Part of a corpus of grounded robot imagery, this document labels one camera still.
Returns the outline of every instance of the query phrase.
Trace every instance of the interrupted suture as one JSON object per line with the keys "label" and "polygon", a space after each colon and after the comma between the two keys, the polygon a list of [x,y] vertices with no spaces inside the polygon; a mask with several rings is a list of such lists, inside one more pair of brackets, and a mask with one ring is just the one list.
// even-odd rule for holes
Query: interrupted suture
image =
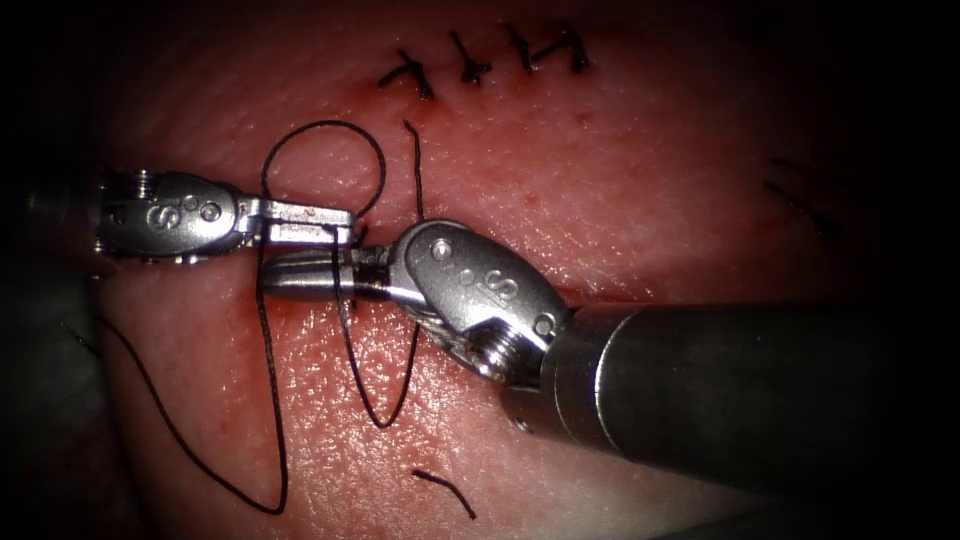
{"label": "interrupted suture", "polygon": [[[520,35],[514,25],[508,23],[504,25],[504,28],[508,34],[508,42],[510,46],[516,49],[517,53],[520,55],[520,64],[523,67],[523,70],[531,75],[533,74],[535,63],[540,62],[547,56],[557,51],[565,49],[569,49],[570,51],[570,70],[573,73],[582,73],[585,69],[590,67],[590,59],[587,58],[587,51],[583,44],[583,38],[580,37],[580,35],[569,23],[561,23],[560,32],[562,37],[559,40],[546,45],[544,48],[533,54],[530,53],[529,43],[523,38],[523,36]],[[460,54],[460,57],[464,62],[463,73],[460,76],[460,81],[464,83],[473,83],[477,86],[480,86],[480,76],[490,73],[493,70],[492,64],[489,62],[477,62],[474,60],[467,51],[466,46],[460,40],[460,35],[456,30],[450,31],[450,37],[453,39],[454,45],[457,47],[457,52]],[[434,94],[433,87],[431,87],[429,81],[427,81],[423,63],[411,58],[404,49],[397,50],[397,54],[400,55],[400,58],[403,59],[404,63],[391,69],[383,77],[380,77],[380,79],[377,80],[377,88],[385,88],[397,77],[409,74],[411,77],[413,77],[417,84],[417,91],[420,95],[420,99],[434,99],[436,94]]]}

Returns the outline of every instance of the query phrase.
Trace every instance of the black suture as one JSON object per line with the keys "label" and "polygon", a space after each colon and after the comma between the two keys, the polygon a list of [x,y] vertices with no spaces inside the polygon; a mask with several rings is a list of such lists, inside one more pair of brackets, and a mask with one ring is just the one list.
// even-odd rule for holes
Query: black suture
{"label": "black suture", "polygon": [[[291,131],[287,135],[284,135],[283,138],[281,138],[274,145],[274,147],[270,149],[270,152],[267,154],[267,159],[263,164],[263,170],[261,171],[261,175],[260,175],[260,180],[261,180],[260,185],[261,185],[261,189],[263,190],[263,194],[265,197],[270,196],[270,190],[269,190],[269,187],[267,186],[267,175],[270,168],[270,161],[273,159],[273,156],[276,155],[280,147],[284,143],[286,143],[288,140],[293,138],[294,136],[300,133],[303,133],[304,131],[310,128],[320,127],[320,126],[341,126],[341,127],[346,127],[348,129],[351,129],[354,132],[362,135],[367,140],[367,142],[370,143],[374,151],[376,151],[377,153],[377,161],[380,166],[380,180],[378,183],[377,190],[374,193],[373,197],[363,207],[363,209],[357,212],[357,217],[360,217],[363,214],[365,214],[367,211],[369,211],[371,208],[373,208],[373,205],[376,204],[377,200],[380,198],[380,194],[383,193],[383,187],[386,184],[386,178],[387,178],[387,163],[386,163],[386,160],[383,158],[383,151],[380,149],[379,143],[377,143],[376,139],[374,139],[372,135],[370,135],[363,128],[355,124],[351,124],[349,122],[344,122],[342,120],[319,120],[317,122],[311,122],[309,124],[305,124]],[[333,235],[334,244],[335,245],[339,244],[339,238],[337,237],[339,234],[339,230],[337,229],[337,227],[330,226],[330,227],[324,227],[324,228]],[[265,249],[266,243],[267,242],[261,242],[259,246],[259,250],[257,251],[256,302],[257,302],[257,312],[260,313],[260,327],[263,330],[263,334],[264,334],[264,343],[267,351],[267,363],[272,365],[273,346],[272,346],[272,341],[270,341],[270,328],[267,322],[267,313],[266,313],[266,308],[263,301],[263,289],[260,283],[260,269],[263,267],[264,249]],[[407,362],[407,371],[406,371],[407,374],[404,377],[403,389],[400,391],[400,397],[397,400],[397,406],[394,408],[394,411],[390,414],[390,417],[388,418],[388,420],[386,422],[381,422],[380,419],[377,418],[376,413],[373,411],[373,406],[370,403],[370,399],[367,397],[366,389],[363,387],[363,381],[360,379],[360,371],[357,367],[356,356],[353,353],[353,344],[350,340],[350,333],[347,330],[346,299],[343,297],[343,290],[340,286],[339,259],[340,259],[339,257],[333,257],[334,294],[336,295],[336,299],[337,299],[337,314],[340,319],[340,328],[343,332],[344,344],[347,349],[347,359],[350,363],[350,369],[353,372],[354,381],[357,384],[357,390],[360,392],[360,399],[361,401],[363,401],[364,409],[366,409],[367,414],[370,416],[370,419],[373,421],[374,425],[376,425],[378,428],[383,429],[383,428],[389,427],[397,419],[397,416],[400,414],[400,409],[403,407],[403,402],[406,399],[407,390],[410,385],[410,374],[413,371],[413,356],[416,353],[416,341],[417,341],[417,338],[419,337],[419,332],[418,332],[418,329],[414,330],[414,338],[413,338],[414,345],[413,347],[411,347],[410,359]]]}
{"label": "black suture", "polygon": [[[140,372],[140,376],[143,378],[143,382],[147,385],[147,390],[150,392],[150,396],[153,398],[154,404],[157,406],[157,411],[160,413],[160,417],[163,419],[163,422],[167,425],[167,429],[170,431],[170,434],[173,435],[174,440],[177,441],[177,444],[180,445],[180,449],[187,455],[190,461],[197,466],[204,474],[212,478],[218,484],[223,486],[224,489],[233,493],[238,499],[248,504],[252,508],[255,508],[265,514],[272,516],[278,516],[283,513],[284,508],[287,505],[287,485],[288,485],[288,475],[287,475],[287,459],[286,459],[286,450],[283,441],[283,429],[280,424],[279,416],[279,406],[277,405],[274,409],[274,420],[277,422],[277,446],[280,450],[280,499],[277,501],[277,505],[274,507],[264,506],[263,504],[258,503],[253,500],[249,495],[240,490],[240,488],[234,486],[226,478],[217,474],[216,471],[211,469],[200,457],[190,448],[190,445],[187,444],[187,441],[184,440],[183,436],[180,434],[180,431],[174,425],[173,420],[170,418],[170,415],[167,414],[166,408],[163,406],[163,402],[160,400],[160,394],[157,393],[157,388],[153,384],[153,380],[150,378],[150,374],[147,373],[147,368],[143,365],[143,361],[140,359],[140,355],[137,354],[136,349],[129,339],[121,332],[116,326],[113,325],[110,321],[103,317],[102,315],[96,316],[97,321],[100,324],[104,325],[107,330],[110,331],[123,345],[127,350],[127,353],[130,354],[130,358],[133,359],[133,363],[136,364],[137,370]],[[73,337],[80,343],[81,346],[90,351],[94,356],[98,358],[103,358],[100,354],[100,351],[96,349],[89,341],[84,339],[77,333],[75,330],[70,328],[64,323],[60,325],[70,332]],[[271,388],[276,389],[276,378],[271,374]],[[274,391],[274,400],[276,404],[276,392]]]}
{"label": "black suture", "polygon": [[460,56],[463,58],[463,75],[460,75],[460,82],[474,83],[480,86],[480,76],[484,73],[489,73],[490,70],[493,69],[493,66],[490,62],[477,62],[473,58],[470,58],[470,54],[467,52],[467,48],[463,45],[463,42],[460,41],[460,36],[457,35],[456,30],[450,31],[450,37],[453,39],[453,43],[457,46],[457,50],[460,51]]}
{"label": "black suture", "polygon": [[790,192],[773,182],[764,181],[763,187],[782,197],[787,204],[796,208],[801,214],[806,215],[813,222],[814,228],[821,234],[837,234],[840,232],[840,224],[832,217],[810,208],[800,199],[794,197]]}
{"label": "black suture", "polygon": [[413,135],[413,178],[417,184],[417,221],[423,221],[423,178],[420,176],[420,134],[406,120],[403,127]]}
{"label": "black suture", "polygon": [[443,478],[438,478],[426,471],[421,471],[420,469],[413,469],[410,471],[410,474],[428,482],[441,485],[452,491],[453,494],[456,495],[457,499],[460,499],[460,504],[463,505],[463,509],[467,511],[467,515],[470,516],[470,519],[477,519],[477,513],[473,511],[473,508],[470,508],[470,503],[467,502],[467,498],[463,496],[463,493],[460,493],[460,490],[457,489],[457,486],[453,485],[452,482],[449,480],[444,480]]}
{"label": "black suture", "polygon": [[530,55],[530,60],[539,62],[550,53],[569,47],[573,53],[573,58],[570,60],[570,69],[572,69],[574,73],[580,73],[590,67],[590,59],[587,58],[587,51],[583,46],[583,39],[580,35],[574,32],[573,27],[567,23],[561,24],[561,31],[563,32],[563,37],[560,41],[547,45],[543,49],[533,53]]}
{"label": "black suture", "polygon": [[270,164],[273,162],[273,158],[276,157],[277,152],[280,151],[280,148],[286,144],[287,141],[296,137],[297,135],[300,135],[304,131],[328,126],[344,127],[353,131],[354,133],[359,134],[361,137],[366,139],[367,143],[369,143],[373,148],[373,151],[377,153],[377,164],[380,166],[380,178],[377,182],[377,190],[370,198],[370,202],[357,211],[357,217],[362,217],[364,214],[369,212],[371,208],[373,208],[373,205],[377,203],[377,200],[380,199],[380,195],[383,193],[383,187],[387,182],[387,160],[383,157],[383,150],[380,148],[380,143],[373,138],[373,135],[370,135],[370,133],[360,126],[351,124],[350,122],[345,122],[343,120],[317,120],[316,122],[304,124],[281,137],[280,140],[274,143],[273,148],[267,152],[267,157],[263,162],[263,169],[260,171],[260,190],[263,192],[264,197],[271,198],[270,188],[267,186],[267,175],[270,171]]}
{"label": "black suture", "polygon": [[771,158],[770,164],[774,167],[780,167],[781,169],[796,173],[809,182],[820,183],[843,193],[848,193],[853,198],[859,200],[861,203],[867,206],[875,206],[880,203],[880,197],[877,194],[853,186],[850,182],[844,182],[838,178],[827,177],[826,175],[818,173],[805,165],[801,165],[799,163],[779,157]]}
{"label": "black suture", "polygon": [[517,29],[514,28],[512,24],[506,25],[506,28],[510,34],[510,44],[513,45],[513,48],[517,50],[517,54],[520,55],[520,63],[523,65],[523,70],[533,74],[533,64],[530,63],[530,44],[527,43],[527,40],[523,39],[523,36],[517,32]]}
{"label": "black suture", "polygon": [[[413,176],[417,181],[417,221],[423,221],[423,180],[420,176],[420,134],[413,127],[413,125],[406,120],[403,121],[403,127],[405,127],[407,131],[413,135]],[[414,347],[416,347],[417,344],[417,336],[419,335],[419,331],[420,325],[418,324],[416,328],[414,328],[413,333],[413,344],[411,345],[410,351],[411,366],[413,363]],[[435,484],[439,484],[452,491],[453,494],[457,496],[457,499],[460,499],[460,504],[462,504],[463,508],[466,509],[467,515],[470,516],[470,519],[477,519],[477,514],[473,511],[473,508],[470,508],[470,503],[468,503],[466,497],[460,493],[460,490],[457,489],[457,486],[453,485],[447,480],[437,478],[430,473],[421,471],[420,469],[413,469],[411,473],[417,478],[422,478]]]}
{"label": "black suture", "polygon": [[403,65],[391,69],[389,73],[383,77],[380,77],[380,80],[377,81],[377,88],[383,88],[400,75],[409,73],[417,82],[417,90],[420,92],[420,99],[433,99],[433,88],[430,86],[430,83],[427,81],[427,77],[423,73],[423,64],[410,58],[410,55],[408,55],[403,49],[397,49],[397,54],[399,54],[400,58],[403,59]]}
{"label": "black suture", "polygon": [[[330,232],[336,237],[338,229],[331,227]],[[410,355],[407,358],[407,368],[403,374],[403,386],[400,389],[400,396],[397,398],[397,404],[393,407],[390,416],[384,421],[377,417],[373,410],[373,404],[370,403],[370,397],[363,386],[363,379],[360,377],[360,368],[357,365],[357,357],[353,352],[353,341],[350,339],[350,330],[347,328],[347,303],[343,296],[343,289],[340,285],[340,257],[333,257],[333,293],[337,299],[337,316],[340,319],[340,332],[343,334],[343,344],[347,351],[347,363],[350,364],[350,372],[353,374],[353,381],[356,383],[357,392],[360,394],[360,401],[363,403],[363,409],[367,411],[367,416],[373,425],[380,429],[386,429],[393,425],[400,416],[400,410],[407,399],[407,391],[410,389],[410,378],[413,375],[413,359],[417,354],[417,339],[420,337],[420,325],[413,328],[413,338],[410,344]]]}

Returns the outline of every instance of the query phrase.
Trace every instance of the cut suture end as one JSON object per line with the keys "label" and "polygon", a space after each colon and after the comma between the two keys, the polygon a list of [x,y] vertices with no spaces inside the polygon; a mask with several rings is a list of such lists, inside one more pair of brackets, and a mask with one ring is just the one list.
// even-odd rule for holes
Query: cut suture end
{"label": "cut suture end", "polygon": [[457,489],[457,486],[453,485],[449,480],[444,480],[443,478],[434,476],[426,471],[421,471],[420,469],[413,469],[410,471],[410,474],[420,478],[421,480],[426,480],[427,482],[433,482],[434,484],[443,486],[449,489],[454,496],[460,501],[460,504],[463,505],[463,509],[467,511],[467,516],[470,519],[477,519],[477,513],[473,511],[473,508],[470,508],[470,503],[467,502],[467,498],[463,496],[463,493],[460,493],[460,490]]}

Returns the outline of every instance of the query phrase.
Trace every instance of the metal shaft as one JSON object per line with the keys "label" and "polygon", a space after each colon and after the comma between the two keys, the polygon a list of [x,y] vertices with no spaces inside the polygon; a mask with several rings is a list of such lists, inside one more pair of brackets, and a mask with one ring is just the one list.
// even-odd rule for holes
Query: metal shaft
{"label": "metal shaft", "polygon": [[580,309],[540,387],[504,409],[534,435],[771,494],[868,489],[886,448],[896,333],[879,311]]}
{"label": "metal shaft", "polygon": [[2,200],[6,256],[48,262],[69,272],[108,276],[115,265],[94,253],[100,219],[96,175],[43,154],[17,156],[14,177]]}

